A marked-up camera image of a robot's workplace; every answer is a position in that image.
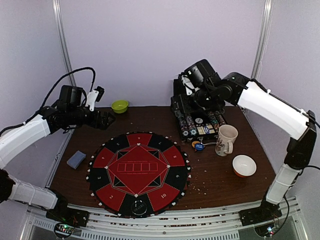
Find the blue deck of cards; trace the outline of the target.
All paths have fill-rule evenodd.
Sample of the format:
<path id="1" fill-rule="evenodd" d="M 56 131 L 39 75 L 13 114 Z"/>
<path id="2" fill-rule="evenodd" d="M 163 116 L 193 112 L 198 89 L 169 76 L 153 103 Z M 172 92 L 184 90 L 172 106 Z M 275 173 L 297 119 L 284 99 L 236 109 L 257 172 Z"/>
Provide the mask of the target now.
<path id="1" fill-rule="evenodd" d="M 81 151 L 77 151 L 68 159 L 66 164 L 73 169 L 77 169 L 85 158 L 86 154 Z"/>

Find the blue small blind button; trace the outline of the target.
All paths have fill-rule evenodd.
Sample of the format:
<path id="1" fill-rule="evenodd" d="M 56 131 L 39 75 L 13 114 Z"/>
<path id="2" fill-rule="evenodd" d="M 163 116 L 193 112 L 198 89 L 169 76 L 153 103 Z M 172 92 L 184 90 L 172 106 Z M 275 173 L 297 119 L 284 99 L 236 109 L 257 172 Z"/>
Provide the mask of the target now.
<path id="1" fill-rule="evenodd" d="M 195 145 L 194 145 L 194 149 L 196 152 L 198 151 L 203 151 L 205 149 L 205 145 L 202 144 L 201 142 L 197 142 Z"/>

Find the orange big blind button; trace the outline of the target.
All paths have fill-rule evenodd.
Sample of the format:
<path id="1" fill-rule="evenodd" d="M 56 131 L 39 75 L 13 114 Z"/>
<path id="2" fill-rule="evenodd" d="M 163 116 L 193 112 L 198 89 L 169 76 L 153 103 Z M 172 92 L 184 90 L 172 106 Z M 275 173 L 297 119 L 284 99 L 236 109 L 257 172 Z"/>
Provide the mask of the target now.
<path id="1" fill-rule="evenodd" d="M 198 144 L 198 143 L 199 143 L 199 141 L 193 141 L 193 142 L 191 143 L 191 145 L 192 145 L 193 148 L 195 148 L 196 144 Z"/>

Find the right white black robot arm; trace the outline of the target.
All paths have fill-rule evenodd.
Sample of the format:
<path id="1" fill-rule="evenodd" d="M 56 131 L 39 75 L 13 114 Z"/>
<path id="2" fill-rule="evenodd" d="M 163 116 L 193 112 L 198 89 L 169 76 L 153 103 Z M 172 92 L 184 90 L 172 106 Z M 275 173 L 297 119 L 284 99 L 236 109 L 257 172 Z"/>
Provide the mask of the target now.
<path id="1" fill-rule="evenodd" d="M 311 160 L 319 128 L 315 114 L 279 98 L 254 78 L 238 72 L 220 78 L 206 59 L 186 68 L 181 75 L 193 85 L 191 96 L 198 106 L 220 110 L 228 102 L 260 115 L 288 133 L 290 139 L 284 163 L 265 192 L 260 206 L 239 212 L 243 226 L 281 216 L 281 200 Z"/>

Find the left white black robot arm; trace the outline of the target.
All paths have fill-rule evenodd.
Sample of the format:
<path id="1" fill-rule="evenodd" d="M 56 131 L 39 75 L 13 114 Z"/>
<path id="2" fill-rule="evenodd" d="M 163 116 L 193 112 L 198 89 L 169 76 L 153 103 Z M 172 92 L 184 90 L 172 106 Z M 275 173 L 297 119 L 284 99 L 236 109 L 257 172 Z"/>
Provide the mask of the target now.
<path id="1" fill-rule="evenodd" d="M 46 211 L 46 217 L 72 227 L 85 227 L 89 212 L 68 206 L 68 200 L 55 190 L 38 187 L 10 175 L 4 168 L 23 150 L 58 130 L 68 132 L 89 126 L 106 130 L 115 117 L 95 108 L 105 90 L 98 86 L 86 93 L 83 88 L 63 85 L 59 99 L 51 106 L 42 105 L 26 122 L 7 127 L 0 135 L 0 200 L 12 200 Z"/>

